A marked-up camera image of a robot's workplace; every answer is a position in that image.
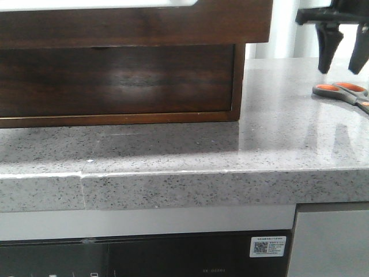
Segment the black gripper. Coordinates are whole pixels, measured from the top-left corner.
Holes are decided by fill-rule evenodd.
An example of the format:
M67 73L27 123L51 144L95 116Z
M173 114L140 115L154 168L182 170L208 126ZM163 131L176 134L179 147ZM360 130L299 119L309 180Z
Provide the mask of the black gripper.
M329 6L299 9L295 21L299 25L316 23L319 61L318 70L326 74L344 35L338 24L359 24L348 69L359 74L368 62L368 1L331 1Z

